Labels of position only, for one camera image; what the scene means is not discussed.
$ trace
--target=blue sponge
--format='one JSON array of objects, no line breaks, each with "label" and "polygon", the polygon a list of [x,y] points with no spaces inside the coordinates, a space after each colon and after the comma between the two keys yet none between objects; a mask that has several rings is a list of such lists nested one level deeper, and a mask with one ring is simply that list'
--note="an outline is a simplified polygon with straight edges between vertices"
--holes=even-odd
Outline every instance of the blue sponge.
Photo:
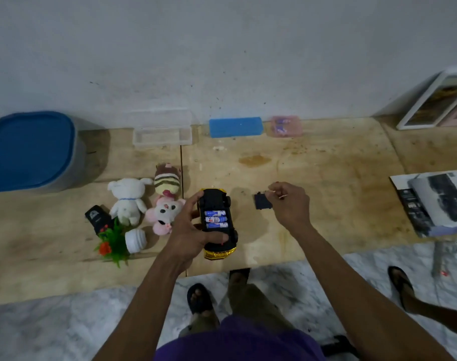
[{"label": "blue sponge", "polygon": [[212,138],[259,136],[264,132],[260,117],[210,119],[208,125]]}]

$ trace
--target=pink plush toy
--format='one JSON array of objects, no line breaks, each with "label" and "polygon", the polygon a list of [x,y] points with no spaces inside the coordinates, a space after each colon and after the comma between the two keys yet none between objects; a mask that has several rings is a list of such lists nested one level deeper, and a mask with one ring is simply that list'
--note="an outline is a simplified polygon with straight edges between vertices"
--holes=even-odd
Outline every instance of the pink plush toy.
[{"label": "pink plush toy", "polygon": [[155,203],[154,208],[150,208],[145,213],[145,218],[153,224],[153,233],[157,235],[169,234],[172,232],[172,222],[185,205],[184,199],[175,200],[174,198],[162,196]]}]

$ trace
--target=marble floor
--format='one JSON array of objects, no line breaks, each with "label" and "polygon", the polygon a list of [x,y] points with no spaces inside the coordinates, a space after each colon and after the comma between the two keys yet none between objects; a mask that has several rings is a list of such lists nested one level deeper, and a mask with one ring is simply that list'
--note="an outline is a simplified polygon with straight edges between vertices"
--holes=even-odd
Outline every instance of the marble floor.
[{"label": "marble floor", "polygon": [[[457,244],[442,245],[442,270],[432,276],[434,243],[345,255],[346,261],[373,287],[397,303],[387,267],[403,268],[421,300],[457,309]],[[211,292],[220,319],[230,314],[226,273],[177,281],[159,346],[175,339],[190,319],[186,291],[203,283]],[[315,274],[305,261],[252,270],[256,284],[292,324],[319,342],[344,334]],[[134,287],[105,289],[0,305],[0,360],[90,360],[116,326],[135,293]],[[457,334],[421,316],[413,317],[457,359]],[[331,359],[353,359],[342,356]]]}]

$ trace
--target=white teddy bear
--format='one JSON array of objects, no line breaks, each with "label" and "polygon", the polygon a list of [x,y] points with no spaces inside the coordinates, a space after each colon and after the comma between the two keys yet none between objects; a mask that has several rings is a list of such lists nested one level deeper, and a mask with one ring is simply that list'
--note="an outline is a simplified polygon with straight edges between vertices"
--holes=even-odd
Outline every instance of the white teddy bear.
[{"label": "white teddy bear", "polygon": [[108,184],[108,190],[118,199],[110,210],[111,218],[118,217],[123,225],[137,225],[140,212],[145,213],[147,207],[140,199],[145,193],[145,185],[153,184],[151,178],[123,178]]}]

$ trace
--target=label on battery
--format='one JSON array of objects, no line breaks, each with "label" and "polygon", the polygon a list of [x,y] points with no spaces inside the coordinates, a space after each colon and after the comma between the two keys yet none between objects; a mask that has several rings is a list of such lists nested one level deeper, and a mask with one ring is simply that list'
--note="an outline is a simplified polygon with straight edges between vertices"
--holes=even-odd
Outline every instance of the label on battery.
[{"label": "label on battery", "polygon": [[225,215],[225,210],[208,210],[205,212],[207,217],[221,217]]},{"label": "label on battery", "polygon": [[207,228],[228,228],[228,223],[207,223]]},{"label": "label on battery", "polygon": [[205,217],[207,223],[223,223],[227,221],[227,217]]}]

